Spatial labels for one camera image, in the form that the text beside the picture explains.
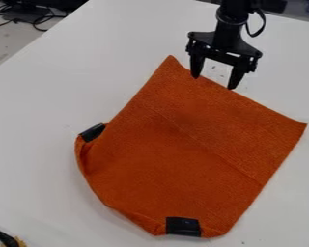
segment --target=cable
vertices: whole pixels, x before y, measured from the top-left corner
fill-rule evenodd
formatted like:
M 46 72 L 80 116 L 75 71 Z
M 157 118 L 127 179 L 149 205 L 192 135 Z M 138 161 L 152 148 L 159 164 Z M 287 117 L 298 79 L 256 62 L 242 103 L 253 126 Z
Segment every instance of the cable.
M 1 5 L 0 6 L 0 16 L 4 15 L 5 12 L 10 10 L 12 7 L 13 7 L 13 5 L 8 5 L 8 4 Z M 0 23 L 0 27 L 4 26 L 4 25 L 7 25 L 7 24 L 9 24 L 11 22 L 14 22 L 14 23 L 26 22 L 26 23 L 31 24 L 36 30 L 41 31 L 41 32 L 46 32 L 47 29 L 40 28 L 40 27 L 38 27 L 38 25 L 43 24 L 43 23 L 45 23 L 46 21 L 49 21 L 52 18 L 65 18 L 66 16 L 69 15 L 68 12 L 66 12 L 65 15 L 58 15 L 58 14 L 55 14 L 49 7 L 47 7 L 47 8 L 49 10 L 49 15 L 46 14 L 44 16 L 41 16 L 41 17 L 37 18 L 35 21 L 33 21 L 33 22 L 26 22 L 26 21 L 20 20 L 20 19 L 12 19 L 12 20 L 8 20 L 6 22 Z
M 52 19 L 52 18 L 65 18 L 65 17 L 67 17 L 67 16 L 69 15 L 68 12 L 66 12 L 65 15 L 57 15 L 57 14 L 55 14 L 50 8 L 48 8 L 48 9 L 49 9 L 51 15 L 45 15 L 45 16 L 39 17 L 38 19 L 36 19 L 36 20 L 32 23 L 33 27 L 34 27 L 36 30 L 41 31 L 41 32 L 46 32 L 46 31 L 48 31 L 47 29 L 39 28 L 38 25 L 43 24 L 43 23 L 45 23 L 46 21 L 48 21 L 48 20 L 50 20 L 50 19 Z

